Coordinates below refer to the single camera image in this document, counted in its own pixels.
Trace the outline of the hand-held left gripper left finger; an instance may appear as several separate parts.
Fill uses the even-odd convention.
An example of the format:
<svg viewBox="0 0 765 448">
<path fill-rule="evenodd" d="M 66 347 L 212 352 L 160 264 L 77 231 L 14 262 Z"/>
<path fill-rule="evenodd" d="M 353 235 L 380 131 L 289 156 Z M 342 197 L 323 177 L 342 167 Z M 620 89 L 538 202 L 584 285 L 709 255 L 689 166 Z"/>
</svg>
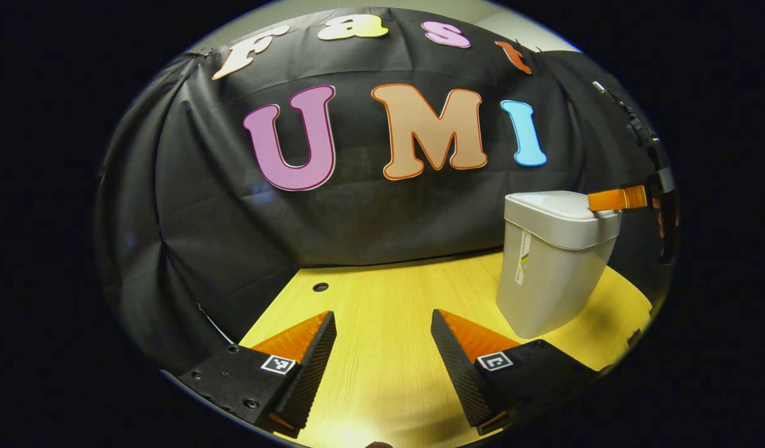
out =
<svg viewBox="0 0 765 448">
<path fill-rule="evenodd" d="M 306 426 L 336 335 L 334 313 L 326 310 L 251 348 L 221 348 L 178 380 L 243 422 L 297 436 Z"/>
</svg>

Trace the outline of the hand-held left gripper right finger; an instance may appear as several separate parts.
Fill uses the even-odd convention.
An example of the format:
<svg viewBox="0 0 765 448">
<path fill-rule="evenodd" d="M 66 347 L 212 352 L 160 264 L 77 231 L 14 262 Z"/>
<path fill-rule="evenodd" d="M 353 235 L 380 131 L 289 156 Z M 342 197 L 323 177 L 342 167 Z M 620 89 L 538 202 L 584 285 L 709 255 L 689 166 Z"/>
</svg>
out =
<svg viewBox="0 0 765 448">
<path fill-rule="evenodd" d="M 532 422 L 599 377 L 542 338 L 518 343 L 442 309 L 433 311 L 431 336 L 480 436 Z"/>
</svg>

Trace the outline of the white desktop garbage bin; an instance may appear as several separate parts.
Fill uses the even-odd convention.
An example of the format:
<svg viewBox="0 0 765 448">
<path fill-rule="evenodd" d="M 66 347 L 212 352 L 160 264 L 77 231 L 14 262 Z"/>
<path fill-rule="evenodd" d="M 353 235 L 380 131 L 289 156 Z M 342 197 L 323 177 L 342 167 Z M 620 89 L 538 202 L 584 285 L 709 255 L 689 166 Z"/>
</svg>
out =
<svg viewBox="0 0 765 448">
<path fill-rule="evenodd" d="M 536 338 L 584 309 L 609 262 L 622 213 L 593 212 L 578 192 L 537 191 L 505 196 L 504 220 L 496 304 L 517 337 Z"/>
</svg>

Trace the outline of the wooden desktop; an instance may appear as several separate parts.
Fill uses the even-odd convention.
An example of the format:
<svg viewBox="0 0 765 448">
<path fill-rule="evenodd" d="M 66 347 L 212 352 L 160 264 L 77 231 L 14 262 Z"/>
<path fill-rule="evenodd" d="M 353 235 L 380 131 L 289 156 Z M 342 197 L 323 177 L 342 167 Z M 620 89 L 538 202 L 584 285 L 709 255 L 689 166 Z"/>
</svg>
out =
<svg viewBox="0 0 765 448">
<path fill-rule="evenodd" d="M 297 443 L 311 448 L 456 448 L 468 425 L 431 335 L 434 309 L 522 342 L 496 306 L 502 253 L 300 269 L 240 340 L 251 348 L 331 310 L 337 338 Z"/>
</svg>

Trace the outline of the black backdrop cloth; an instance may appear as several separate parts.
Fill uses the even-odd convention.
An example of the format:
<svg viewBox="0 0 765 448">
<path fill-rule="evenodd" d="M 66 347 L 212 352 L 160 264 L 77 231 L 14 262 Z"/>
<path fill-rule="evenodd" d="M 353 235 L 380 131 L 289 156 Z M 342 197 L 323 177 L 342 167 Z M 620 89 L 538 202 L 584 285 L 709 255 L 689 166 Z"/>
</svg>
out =
<svg viewBox="0 0 765 448">
<path fill-rule="evenodd" d="M 101 292 L 149 359 L 186 370 L 237 340 L 300 269 L 493 250 L 504 198 L 650 176 L 579 51 L 442 12 L 326 9 L 167 62 L 98 173 Z"/>
</svg>

